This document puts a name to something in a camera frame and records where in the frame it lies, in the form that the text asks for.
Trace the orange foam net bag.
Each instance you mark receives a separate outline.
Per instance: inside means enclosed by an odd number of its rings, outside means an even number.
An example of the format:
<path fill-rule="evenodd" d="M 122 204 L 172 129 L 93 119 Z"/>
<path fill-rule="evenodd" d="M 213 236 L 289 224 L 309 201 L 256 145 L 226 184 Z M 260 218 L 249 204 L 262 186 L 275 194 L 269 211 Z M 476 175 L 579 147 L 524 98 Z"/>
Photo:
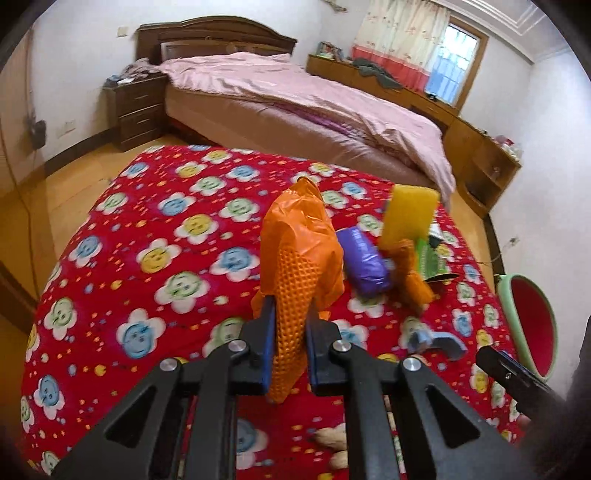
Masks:
<path fill-rule="evenodd" d="M 252 310 L 259 315 L 266 297 L 276 299 L 271 402 L 286 400 L 303 375 L 308 311 L 315 307 L 322 320 L 329 318 L 329 307 L 345 291 L 343 269 L 344 252 L 322 193 L 301 177 L 273 201 L 260 231 L 260 286 Z"/>

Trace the purple plastic packet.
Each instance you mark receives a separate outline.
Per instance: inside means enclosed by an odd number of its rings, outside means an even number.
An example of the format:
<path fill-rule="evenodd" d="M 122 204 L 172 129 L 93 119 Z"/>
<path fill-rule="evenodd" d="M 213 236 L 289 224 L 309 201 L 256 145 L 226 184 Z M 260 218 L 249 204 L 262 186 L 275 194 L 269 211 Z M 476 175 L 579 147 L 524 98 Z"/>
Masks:
<path fill-rule="evenodd" d="M 335 232 L 344 252 L 349 282 L 361 296 L 372 298 L 391 288 L 389 270 L 378 249 L 358 227 Z"/>

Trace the orange wrapper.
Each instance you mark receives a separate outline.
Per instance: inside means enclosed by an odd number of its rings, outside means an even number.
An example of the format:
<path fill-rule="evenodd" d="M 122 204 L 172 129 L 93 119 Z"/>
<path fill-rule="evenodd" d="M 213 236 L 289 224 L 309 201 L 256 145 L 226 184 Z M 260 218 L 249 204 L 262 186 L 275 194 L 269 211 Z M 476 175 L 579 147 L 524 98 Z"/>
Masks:
<path fill-rule="evenodd" d="M 421 315 L 434 301 L 435 294 L 416 270 L 415 244 L 409 239 L 399 241 L 391 252 L 391 259 L 394 262 L 391 280 L 396 295 Z"/>

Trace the green mosquito coil box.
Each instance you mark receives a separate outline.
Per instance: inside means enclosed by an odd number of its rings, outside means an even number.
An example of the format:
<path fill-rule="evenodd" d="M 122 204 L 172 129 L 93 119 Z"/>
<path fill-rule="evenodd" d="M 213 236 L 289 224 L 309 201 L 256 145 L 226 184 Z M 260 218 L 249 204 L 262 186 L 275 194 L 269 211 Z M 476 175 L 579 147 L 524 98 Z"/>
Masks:
<path fill-rule="evenodd" d="M 444 237 L 439 223 L 433 220 L 428 236 L 415 241 L 416 270 L 427 283 L 447 282 L 458 277 L 448 261 L 437 251 L 444 246 Z"/>

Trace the yellow foam net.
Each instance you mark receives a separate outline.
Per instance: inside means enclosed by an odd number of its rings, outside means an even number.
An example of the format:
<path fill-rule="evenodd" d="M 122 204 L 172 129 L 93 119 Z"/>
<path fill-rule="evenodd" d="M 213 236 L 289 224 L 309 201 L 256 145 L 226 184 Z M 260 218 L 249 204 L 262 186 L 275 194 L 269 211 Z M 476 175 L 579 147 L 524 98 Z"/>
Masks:
<path fill-rule="evenodd" d="M 383 216 L 380 250 L 393 251 L 401 240 L 427 240 L 440 203 L 438 191 L 419 186 L 394 185 Z"/>

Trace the peanut shell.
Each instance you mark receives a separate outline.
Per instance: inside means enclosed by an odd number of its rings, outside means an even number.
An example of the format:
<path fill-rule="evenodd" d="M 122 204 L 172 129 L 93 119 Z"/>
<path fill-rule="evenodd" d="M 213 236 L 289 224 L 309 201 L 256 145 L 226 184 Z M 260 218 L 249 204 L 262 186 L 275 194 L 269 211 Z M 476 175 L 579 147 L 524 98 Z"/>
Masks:
<path fill-rule="evenodd" d="M 318 444 L 334 451 L 345 451 L 348 448 L 346 444 L 346 424 L 341 423 L 335 427 L 318 429 L 315 431 L 314 439 Z"/>
<path fill-rule="evenodd" d="M 332 470 L 344 470 L 349 468 L 348 451 L 342 450 L 335 452 L 329 459 L 329 466 Z"/>

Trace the red bin with green rim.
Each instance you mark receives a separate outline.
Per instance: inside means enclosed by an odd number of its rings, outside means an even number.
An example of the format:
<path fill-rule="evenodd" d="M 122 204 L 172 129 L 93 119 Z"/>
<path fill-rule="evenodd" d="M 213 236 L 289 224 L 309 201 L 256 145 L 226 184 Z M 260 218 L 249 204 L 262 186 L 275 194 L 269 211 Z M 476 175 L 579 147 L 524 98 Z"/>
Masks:
<path fill-rule="evenodd" d="M 497 294 L 519 362 L 547 382 L 558 350 L 558 331 L 551 304 L 532 280 L 521 274 L 502 275 Z"/>

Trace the red smiley flower quilt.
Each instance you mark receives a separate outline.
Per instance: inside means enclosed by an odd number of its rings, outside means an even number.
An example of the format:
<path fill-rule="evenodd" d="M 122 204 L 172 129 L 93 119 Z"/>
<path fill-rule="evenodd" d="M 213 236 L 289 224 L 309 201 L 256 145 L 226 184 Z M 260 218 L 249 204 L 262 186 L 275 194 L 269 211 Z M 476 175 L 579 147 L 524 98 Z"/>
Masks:
<path fill-rule="evenodd" d="M 322 193 L 335 229 L 382 233 L 392 184 L 346 167 L 249 150 L 152 147 L 98 198 L 44 287 L 21 387 L 20 451 L 49 473 L 166 357 L 187 362 L 235 338 L 252 317 L 263 256 L 259 233 L 274 199 L 298 179 Z M 499 302 L 444 208 L 438 253 L 453 279 L 416 313 L 347 286 L 329 317 L 373 356 L 407 355 L 411 332 L 457 335 L 467 355 L 421 360 L 506 440 L 521 436 L 513 400 L 475 363 L 483 346 L 513 350 Z"/>

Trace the wooden wardrobe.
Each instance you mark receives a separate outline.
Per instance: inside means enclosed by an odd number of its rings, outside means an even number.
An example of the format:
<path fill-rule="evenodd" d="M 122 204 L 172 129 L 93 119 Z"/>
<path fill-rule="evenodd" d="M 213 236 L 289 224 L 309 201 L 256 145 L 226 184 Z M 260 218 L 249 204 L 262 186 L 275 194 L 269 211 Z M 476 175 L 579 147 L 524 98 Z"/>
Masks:
<path fill-rule="evenodd" d="M 34 30 L 1 69 L 1 316 L 26 333 L 56 261 L 45 159 L 34 139 Z"/>

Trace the brown mattress bed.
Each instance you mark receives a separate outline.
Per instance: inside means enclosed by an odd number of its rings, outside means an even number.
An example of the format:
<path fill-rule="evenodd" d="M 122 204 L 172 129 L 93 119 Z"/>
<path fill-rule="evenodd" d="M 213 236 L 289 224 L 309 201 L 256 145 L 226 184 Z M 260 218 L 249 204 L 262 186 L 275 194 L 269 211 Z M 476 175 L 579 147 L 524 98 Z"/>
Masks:
<path fill-rule="evenodd" d="M 167 85 L 170 125 L 185 141 L 335 164 L 409 185 L 436 184 L 418 166 L 270 104 L 183 91 Z"/>

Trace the dark wooden nightstand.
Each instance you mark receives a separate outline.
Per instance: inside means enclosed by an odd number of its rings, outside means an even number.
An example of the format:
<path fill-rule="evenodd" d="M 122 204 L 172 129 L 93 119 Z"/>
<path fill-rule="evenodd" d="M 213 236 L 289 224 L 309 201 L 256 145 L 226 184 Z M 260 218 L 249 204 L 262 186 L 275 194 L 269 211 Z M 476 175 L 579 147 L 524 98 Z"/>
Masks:
<path fill-rule="evenodd" d="M 131 150 L 163 134 L 167 83 L 168 77 L 162 74 L 123 84 L 105 83 L 111 140 L 119 150 Z"/>

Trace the pink bed cover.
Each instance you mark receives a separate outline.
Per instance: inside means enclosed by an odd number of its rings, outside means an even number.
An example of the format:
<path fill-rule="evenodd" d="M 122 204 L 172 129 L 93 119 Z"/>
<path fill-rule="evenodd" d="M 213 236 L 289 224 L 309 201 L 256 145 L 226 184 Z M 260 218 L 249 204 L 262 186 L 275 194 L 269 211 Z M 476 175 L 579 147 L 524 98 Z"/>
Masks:
<path fill-rule="evenodd" d="M 305 72 L 288 54 L 250 52 L 163 61 L 158 70 L 183 91 L 290 106 L 352 128 L 370 144 L 413 162 L 447 205 L 456 190 L 442 132 L 407 108 Z"/>

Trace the dark clothes on cabinet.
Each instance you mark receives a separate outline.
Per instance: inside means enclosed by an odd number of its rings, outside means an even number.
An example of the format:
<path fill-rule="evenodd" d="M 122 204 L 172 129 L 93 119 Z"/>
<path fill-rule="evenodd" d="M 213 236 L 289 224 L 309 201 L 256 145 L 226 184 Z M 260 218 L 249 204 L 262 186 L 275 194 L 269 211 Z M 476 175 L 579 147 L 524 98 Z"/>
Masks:
<path fill-rule="evenodd" d="M 385 89 L 401 90 L 403 85 L 384 67 L 366 58 L 353 59 L 353 66 L 362 77 L 374 77 L 378 84 Z"/>

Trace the clothes on nightstand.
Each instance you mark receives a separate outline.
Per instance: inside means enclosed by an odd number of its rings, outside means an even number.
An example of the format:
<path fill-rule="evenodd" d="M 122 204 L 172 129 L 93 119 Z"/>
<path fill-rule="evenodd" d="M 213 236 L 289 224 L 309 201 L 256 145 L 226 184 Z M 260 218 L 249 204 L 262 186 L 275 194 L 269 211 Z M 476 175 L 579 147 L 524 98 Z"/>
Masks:
<path fill-rule="evenodd" d="M 114 88 L 133 81 L 147 79 L 150 75 L 159 74 L 159 70 L 147 58 L 140 58 L 127 65 L 120 74 L 111 75 L 105 80 L 104 86 Z"/>

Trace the window with bars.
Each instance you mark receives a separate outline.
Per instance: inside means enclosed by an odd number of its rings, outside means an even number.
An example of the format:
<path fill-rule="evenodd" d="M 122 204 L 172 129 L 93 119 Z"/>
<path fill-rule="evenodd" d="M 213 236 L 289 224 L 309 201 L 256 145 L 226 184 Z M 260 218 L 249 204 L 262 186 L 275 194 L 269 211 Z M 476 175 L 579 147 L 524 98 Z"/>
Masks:
<path fill-rule="evenodd" d="M 449 24 L 435 51 L 433 69 L 425 93 L 453 105 L 468 78 L 479 43 L 476 36 Z"/>

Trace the dark wooden headboard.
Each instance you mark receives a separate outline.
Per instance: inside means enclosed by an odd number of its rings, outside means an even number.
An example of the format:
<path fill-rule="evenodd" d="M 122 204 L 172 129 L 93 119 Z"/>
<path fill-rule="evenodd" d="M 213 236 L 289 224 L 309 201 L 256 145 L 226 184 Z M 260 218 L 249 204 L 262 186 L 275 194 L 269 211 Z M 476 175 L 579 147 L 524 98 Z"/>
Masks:
<path fill-rule="evenodd" d="M 205 16 L 142 24 L 135 37 L 135 58 L 148 59 L 153 65 L 180 57 L 224 55 L 239 51 L 259 55 L 291 55 L 297 45 L 297 39 L 238 16 Z"/>

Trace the floral cream red curtain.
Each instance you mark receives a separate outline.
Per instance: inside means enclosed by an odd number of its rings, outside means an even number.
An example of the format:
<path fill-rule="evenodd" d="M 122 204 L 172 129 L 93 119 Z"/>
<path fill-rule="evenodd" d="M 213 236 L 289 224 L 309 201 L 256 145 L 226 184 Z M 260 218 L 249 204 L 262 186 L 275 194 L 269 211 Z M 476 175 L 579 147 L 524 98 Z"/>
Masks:
<path fill-rule="evenodd" d="M 374 0 L 353 40 L 352 56 L 384 68 L 404 87 L 422 91 L 449 26 L 451 11 L 421 0 Z"/>

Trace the black wall charger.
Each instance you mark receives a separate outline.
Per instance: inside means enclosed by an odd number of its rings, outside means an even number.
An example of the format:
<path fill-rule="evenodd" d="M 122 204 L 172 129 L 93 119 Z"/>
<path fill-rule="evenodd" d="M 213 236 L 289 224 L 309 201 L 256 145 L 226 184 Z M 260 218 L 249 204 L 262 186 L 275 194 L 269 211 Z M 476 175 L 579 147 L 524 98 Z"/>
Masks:
<path fill-rule="evenodd" d="M 47 124 L 44 120 L 31 119 L 28 123 L 29 136 L 33 150 L 40 150 L 47 141 Z"/>

